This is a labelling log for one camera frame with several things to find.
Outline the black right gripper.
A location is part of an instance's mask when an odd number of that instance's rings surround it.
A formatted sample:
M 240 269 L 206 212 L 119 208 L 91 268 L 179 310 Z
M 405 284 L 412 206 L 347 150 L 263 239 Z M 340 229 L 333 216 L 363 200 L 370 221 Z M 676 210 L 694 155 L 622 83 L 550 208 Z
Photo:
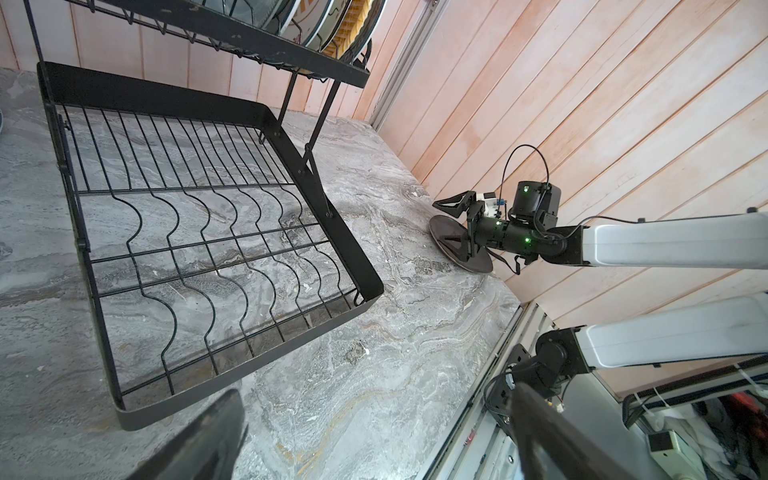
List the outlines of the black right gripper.
M 477 201 L 476 193 L 471 190 L 442 200 L 435 200 L 432 207 L 453 218 L 459 218 L 467 212 L 467 228 L 470 238 L 467 235 L 440 237 L 441 243 L 452 248 L 471 248 L 472 243 L 478 246 L 487 246 L 494 239 L 496 229 L 500 226 L 498 218 L 485 215 L 485 203 Z

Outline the white plate dark green rim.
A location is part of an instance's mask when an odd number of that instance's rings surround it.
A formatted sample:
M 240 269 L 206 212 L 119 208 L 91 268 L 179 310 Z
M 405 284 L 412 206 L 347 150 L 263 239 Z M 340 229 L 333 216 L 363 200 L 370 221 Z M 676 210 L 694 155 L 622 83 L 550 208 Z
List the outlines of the white plate dark green rim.
M 365 12 L 361 27 L 358 29 L 350 46 L 345 50 L 340 58 L 340 60 L 344 63 L 351 64 L 363 52 L 369 40 L 373 36 L 382 12 L 384 11 L 386 1 L 372 0 L 368 1 L 367 5 L 369 8 Z

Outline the large grey-green plate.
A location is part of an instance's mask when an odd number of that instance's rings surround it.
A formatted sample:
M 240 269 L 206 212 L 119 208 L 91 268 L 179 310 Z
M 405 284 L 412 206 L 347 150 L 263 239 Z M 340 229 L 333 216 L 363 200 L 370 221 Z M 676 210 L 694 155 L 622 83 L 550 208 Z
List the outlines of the large grey-green plate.
M 265 29 L 282 5 L 279 0 L 201 0 L 197 4 L 216 13 Z

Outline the black wire dish rack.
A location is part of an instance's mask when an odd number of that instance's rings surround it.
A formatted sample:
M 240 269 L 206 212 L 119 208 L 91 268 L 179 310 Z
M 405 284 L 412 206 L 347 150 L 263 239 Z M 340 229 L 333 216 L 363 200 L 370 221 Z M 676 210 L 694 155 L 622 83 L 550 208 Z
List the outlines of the black wire dish rack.
M 37 75 L 122 429 L 234 385 L 381 297 L 282 113 L 45 58 Z

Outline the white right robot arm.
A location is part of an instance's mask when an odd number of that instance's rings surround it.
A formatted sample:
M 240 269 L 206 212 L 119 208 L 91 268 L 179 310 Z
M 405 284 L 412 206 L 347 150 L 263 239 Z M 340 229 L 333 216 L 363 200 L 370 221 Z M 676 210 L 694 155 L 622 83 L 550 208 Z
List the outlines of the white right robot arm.
M 671 221 L 618 220 L 610 225 L 559 226 L 561 192 L 548 182 L 522 181 L 512 204 L 493 193 L 466 191 L 435 202 L 429 232 L 456 265 L 488 273 L 543 260 L 574 267 L 758 269 L 767 266 L 767 216 L 760 211 Z M 510 393 L 525 385 L 544 398 L 600 369 L 759 355 L 767 350 L 763 293 L 683 307 L 605 325 L 553 330 L 531 357 L 502 373 Z

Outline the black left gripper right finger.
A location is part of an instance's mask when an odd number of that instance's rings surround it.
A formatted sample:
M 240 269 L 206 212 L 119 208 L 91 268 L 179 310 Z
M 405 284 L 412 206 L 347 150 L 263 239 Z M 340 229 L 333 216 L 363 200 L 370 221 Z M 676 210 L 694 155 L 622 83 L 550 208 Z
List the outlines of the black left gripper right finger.
M 510 397 L 513 439 L 526 479 L 631 479 L 633 475 L 556 412 L 533 388 Z

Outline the yellow woven plate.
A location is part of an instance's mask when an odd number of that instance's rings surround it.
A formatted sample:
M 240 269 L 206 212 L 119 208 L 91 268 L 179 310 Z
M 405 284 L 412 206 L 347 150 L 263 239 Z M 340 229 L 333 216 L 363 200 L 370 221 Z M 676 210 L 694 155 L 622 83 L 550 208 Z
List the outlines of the yellow woven plate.
M 323 50 L 326 56 L 340 59 L 347 52 L 362 30 L 366 17 L 372 8 L 372 3 L 372 0 L 352 0 L 349 2 L 336 33 Z

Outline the white plate orange sunburst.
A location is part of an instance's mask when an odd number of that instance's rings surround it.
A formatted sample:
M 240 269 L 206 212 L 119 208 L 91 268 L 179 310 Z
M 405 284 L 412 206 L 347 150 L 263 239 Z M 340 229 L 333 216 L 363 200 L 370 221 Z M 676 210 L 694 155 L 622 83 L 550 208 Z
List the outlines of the white plate orange sunburst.
M 289 38 L 301 46 L 317 49 L 320 45 L 319 31 L 330 14 L 331 6 L 331 0 L 301 0 L 291 19 Z

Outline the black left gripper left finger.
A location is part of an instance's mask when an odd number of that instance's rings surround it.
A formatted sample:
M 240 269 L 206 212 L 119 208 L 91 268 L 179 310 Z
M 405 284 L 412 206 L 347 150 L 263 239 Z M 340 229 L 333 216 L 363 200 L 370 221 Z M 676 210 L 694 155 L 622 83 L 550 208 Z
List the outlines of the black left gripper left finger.
M 230 479 L 247 432 L 241 394 L 229 389 L 129 477 Z

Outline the black round plate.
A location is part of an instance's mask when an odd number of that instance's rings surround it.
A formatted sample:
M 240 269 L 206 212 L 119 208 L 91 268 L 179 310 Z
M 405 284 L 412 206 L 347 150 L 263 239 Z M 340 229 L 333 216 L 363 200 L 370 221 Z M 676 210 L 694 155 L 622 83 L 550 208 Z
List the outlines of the black round plate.
M 481 247 L 476 253 L 470 254 L 470 248 L 452 248 L 440 242 L 441 236 L 467 235 L 466 227 L 455 219 L 436 215 L 428 224 L 430 235 L 441 252 L 457 266 L 473 273 L 488 274 L 493 270 L 491 256 L 485 247 Z

